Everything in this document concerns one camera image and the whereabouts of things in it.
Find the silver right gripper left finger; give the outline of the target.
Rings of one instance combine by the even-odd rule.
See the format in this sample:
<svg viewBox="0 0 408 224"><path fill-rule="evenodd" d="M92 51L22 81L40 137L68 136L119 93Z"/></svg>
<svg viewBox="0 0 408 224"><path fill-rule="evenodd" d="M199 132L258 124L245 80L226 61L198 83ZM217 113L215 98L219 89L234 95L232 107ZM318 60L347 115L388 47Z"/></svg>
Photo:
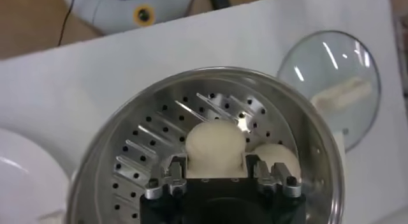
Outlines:
<svg viewBox="0 0 408 224"><path fill-rule="evenodd" d="M145 185L143 198L159 200L166 194L175 199L190 198L187 163L186 153L176 153L166 157L159 164L159 175L155 177L152 175Z"/></svg>

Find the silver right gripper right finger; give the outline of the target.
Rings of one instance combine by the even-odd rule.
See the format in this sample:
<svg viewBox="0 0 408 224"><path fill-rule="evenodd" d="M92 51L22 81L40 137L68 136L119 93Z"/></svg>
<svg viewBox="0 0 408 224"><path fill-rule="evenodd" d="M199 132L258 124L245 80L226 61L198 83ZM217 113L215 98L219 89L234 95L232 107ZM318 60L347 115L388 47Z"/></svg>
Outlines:
<svg viewBox="0 0 408 224"><path fill-rule="evenodd" d="M260 192L277 193L280 190L285 197L301 197L301 182L289 171L284 163L277 162L268 167L267 163L254 153L243 153L242 160L247 177L257 181Z"/></svg>

